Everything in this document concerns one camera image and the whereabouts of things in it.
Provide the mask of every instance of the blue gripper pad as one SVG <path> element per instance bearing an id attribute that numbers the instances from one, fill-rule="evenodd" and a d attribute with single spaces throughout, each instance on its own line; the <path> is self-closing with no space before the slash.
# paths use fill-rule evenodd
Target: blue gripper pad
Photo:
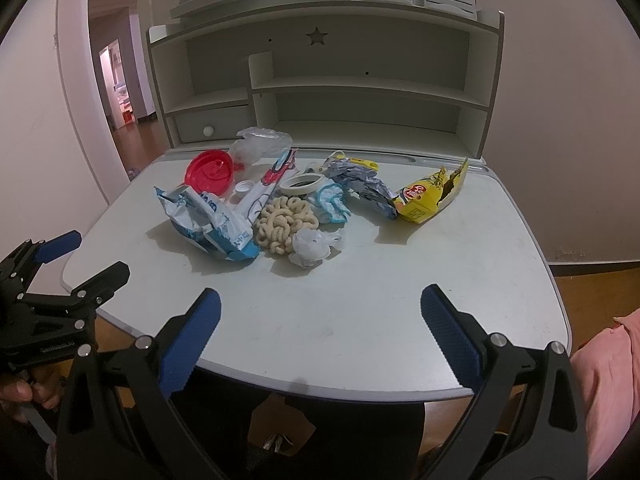
<path id="1" fill-rule="evenodd" d="M 34 254 L 33 259 L 37 264 L 48 264 L 53 260 L 57 260 L 60 256 L 77 249 L 81 243 L 82 236 L 80 233 L 78 231 L 69 231 L 58 238 L 53 238 L 53 240 L 43 243 Z"/>
<path id="2" fill-rule="evenodd" d="M 420 309 L 458 382 L 477 393 L 484 381 L 482 356 L 460 325 L 458 311 L 437 285 L 423 290 Z"/>
<path id="3" fill-rule="evenodd" d="M 158 382 L 165 399 L 187 384 L 221 314 L 220 295 L 215 290 L 206 288 L 189 309 L 187 321 L 162 357 Z"/>

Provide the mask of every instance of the drawer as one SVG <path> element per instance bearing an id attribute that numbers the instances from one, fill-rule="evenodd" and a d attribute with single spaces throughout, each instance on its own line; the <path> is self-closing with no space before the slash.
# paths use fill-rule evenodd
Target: drawer
<path id="1" fill-rule="evenodd" d="M 239 130 L 255 126 L 255 121 L 248 106 L 232 106 L 180 114 L 175 117 L 175 125 L 182 142 L 202 142 L 233 139 Z M 210 136 L 205 134 L 207 126 L 213 128 Z"/>

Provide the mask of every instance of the pink clothing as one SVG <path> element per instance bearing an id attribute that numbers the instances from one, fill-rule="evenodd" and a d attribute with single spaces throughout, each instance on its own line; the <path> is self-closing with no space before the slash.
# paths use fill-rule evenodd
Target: pink clothing
<path id="1" fill-rule="evenodd" d="M 589 478 L 620 444 L 640 411 L 640 309 L 614 318 L 572 357 L 586 413 Z"/>

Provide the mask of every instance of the yellow plastic object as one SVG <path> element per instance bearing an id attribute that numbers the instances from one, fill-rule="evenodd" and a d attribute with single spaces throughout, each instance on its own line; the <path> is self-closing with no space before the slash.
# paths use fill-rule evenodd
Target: yellow plastic object
<path id="1" fill-rule="evenodd" d="M 366 160 L 364 158 L 353 158 L 352 156 L 347 156 L 344 152 L 333 152 L 331 155 L 329 155 L 329 158 L 337 158 L 338 160 L 346 158 L 348 161 L 353 162 L 354 164 L 365 166 L 370 170 L 377 171 L 379 169 L 378 164 L 376 162 L 373 162 L 373 160 Z"/>
<path id="2" fill-rule="evenodd" d="M 465 159 L 448 178 L 447 170 L 440 168 L 439 172 L 403 187 L 394 199 L 398 213 L 416 224 L 426 222 L 446 208 L 460 192 L 468 167 L 469 161 Z"/>

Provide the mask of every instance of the red object in hallway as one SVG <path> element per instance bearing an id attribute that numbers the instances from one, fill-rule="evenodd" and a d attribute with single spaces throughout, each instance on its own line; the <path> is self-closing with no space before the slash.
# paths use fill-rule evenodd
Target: red object in hallway
<path id="1" fill-rule="evenodd" d="M 198 193 L 222 196 L 234 179 L 234 162 L 227 152 L 207 150 L 194 158 L 184 174 L 184 183 Z"/>

